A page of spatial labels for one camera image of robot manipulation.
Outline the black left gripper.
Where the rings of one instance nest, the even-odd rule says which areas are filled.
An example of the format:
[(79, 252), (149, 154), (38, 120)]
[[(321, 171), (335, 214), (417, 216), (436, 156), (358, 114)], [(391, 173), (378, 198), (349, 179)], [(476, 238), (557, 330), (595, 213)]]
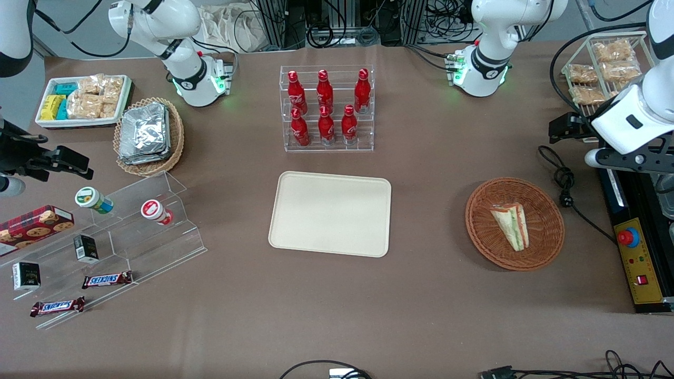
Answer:
[(566, 117), (558, 117), (549, 122), (549, 144), (564, 139), (577, 139), (583, 143), (598, 143), (599, 137), (590, 123), (585, 122), (582, 115), (575, 112), (566, 113)]

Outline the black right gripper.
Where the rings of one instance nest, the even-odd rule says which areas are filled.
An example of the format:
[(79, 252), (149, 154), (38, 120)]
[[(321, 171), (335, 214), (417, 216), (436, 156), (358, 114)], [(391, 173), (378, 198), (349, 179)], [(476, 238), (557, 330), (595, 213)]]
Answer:
[[(48, 149), (41, 144), (48, 137), (33, 135), (11, 122), (2, 122), (1, 127), (1, 173), (9, 176), (32, 177), (39, 182), (48, 182), (49, 170), (33, 167), (31, 161), (40, 161)], [(94, 171), (89, 168), (90, 159), (66, 146), (57, 146), (51, 151), (52, 171), (75, 174), (92, 180)]]

